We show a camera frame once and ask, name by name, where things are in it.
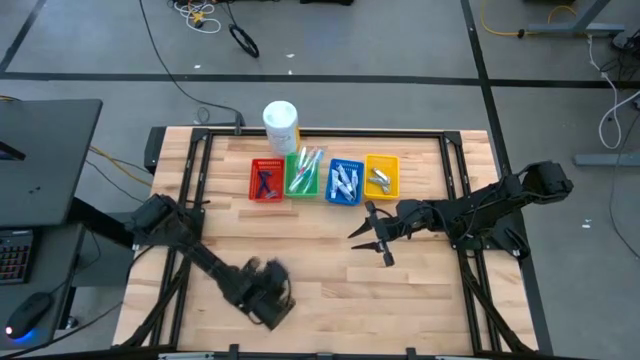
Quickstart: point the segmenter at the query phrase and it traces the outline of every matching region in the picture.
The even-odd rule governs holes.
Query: computer mouse
[[[49,293],[38,292],[29,296],[9,317],[5,327],[7,336],[20,339],[27,335],[47,313],[52,303],[53,299]]]

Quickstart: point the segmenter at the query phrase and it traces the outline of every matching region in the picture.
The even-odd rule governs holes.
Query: gray floor
[[[589,1],[576,1],[583,5]],[[35,0],[0,1],[0,54],[18,33]],[[202,35],[162,0],[145,0],[161,54],[172,72],[185,74],[407,75],[475,78],[476,68],[460,2],[443,0],[357,0],[352,7],[299,5],[295,1],[238,1],[234,14],[258,42],[262,56],[242,53],[226,31]],[[523,40],[482,30],[481,0],[471,0],[489,76],[494,79],[598,80],[583,38]],[[486,20],[500,31],[545,22],[552,5],[489,0]],[[222,11],[216,18],[226,26]],[[612,2],[599,21],[640,26],[634,0]],[[557,20],[570,15],[559,13]],[[596,40],[596,61],[614,53]],[[161,74],[136,1],[48,0],[20,47],[9,72]],[[240,109],[250,125],[263,107],[287,99],[304,126],[489,129],[479,87],[415,84],[186,83],[192,95]],[[576,189],[564,202],[525,210],[527,231],[556,354],[629,359],[640,352],[640,261],[612,230],[606,204],[610,169],[578,169],[571,156],[603,152],[597,136],[611,90],[494,88],[514,169],[553,159],[562,163]],[[167,82],[0,80],[0,94],[22,99],[100,98],[104,108],[93,144],[114,156],[142,162],[154,125],[191,124],[198,105]],[[211,110],[215,121],[230,115]],[[635,112],[620,113],[628,128]],[[611,124],[605,131],[611,136]],[[640,129],[629,149],[640,145]],[[90,155],[132,194],[147,188],[130,181],[103,159]],[[629,241],[640,249],[640,195],[636,170],[618,172],[615,213]],[[107,212],[130,211],[136,203],[86,168],[78,196]],[[591,228],[582,227],[589,221]],[[73,314],[94,317],[122,298],[123,287],[83,289]],[[117,315],[42,353],[106,348]]]

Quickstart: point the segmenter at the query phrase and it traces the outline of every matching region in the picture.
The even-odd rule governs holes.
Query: white container
[[[274,101],[264,108],[262,120],[274,153],[285,156],[298,151],[300,130],[295,106],[286,101]]]

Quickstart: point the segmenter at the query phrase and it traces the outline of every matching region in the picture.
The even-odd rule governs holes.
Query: white cable
[[[598,125],[598,136],[600,136],[600,142],[604,147],[610,150],[615,150],[618,148],[618,146],[620,146],[620,141],[622,141],[622,130],[620,129],[620,121],[618,120],[618,89],[616,89],[611,79],[609,79],[609,75],[606,72],[601,71],[598,64],[596,64],[595,60],[593,60],[593,37],[591,36],[591,34],[587,35],[587,37],[587,43],[589,44],[589,63],[593,65],[596,70],[598,70],[600,76],[603,79],[607,80],[607,82],[611,86],[611,89],[613,89],[613,108],[611,108],[611,110],[613,110],[613,121],[615,122],[616,130],[618,131],[618,140],[616,140],[616,144],[614,146],[610,146],[609,144],[607,144],[607,142],[604,140],[604,136],[602,136],[602,126],[604,125],[604,121],[606,120],[607,116],[611,113],[611,110],[609,110],[600,120],[600,124]]]
[[[206,4],[204,6],[202,6],[202,4],[198,4],[198,5],[194,5],[194,7],[198,7],[199,10],[198,12],[202,12],[205,15],[209,15],[209,14],[213,14],[213,12],[215,11],[215,7],[213,6],[213,4]],[[220,29],[222,29],[222,24],[220,24],[220,22],[216,19],[207,19],[207,18],[202,18],[202,23],[205,22],[215,22],[216,24],[218,24],[218,28],[212,31],[207,31],[207,30],[202,30],[202,29],[198,29],[195,26],[191,25],[190,20],[194,20],[194,16],[191,13],[191,11],[189,11],[189,6],[188,5],[184,5],[182,7],[178,7],[178,3],[174,2],[173,3],[173,8],[178,10],[180,12],[180,15],[182,15],[183,18],[185,18],[185,22],[187,24],[187,26],[189,28],[191,28],[192,30],[195,30],[197,32],[201,32],[203,34],[215,34],[218,31],[220,31]]]

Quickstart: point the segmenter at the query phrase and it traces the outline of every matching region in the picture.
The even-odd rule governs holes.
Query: keyboard
[[[33,230],[0,230],[0,285],[28,281],[33,245]]]

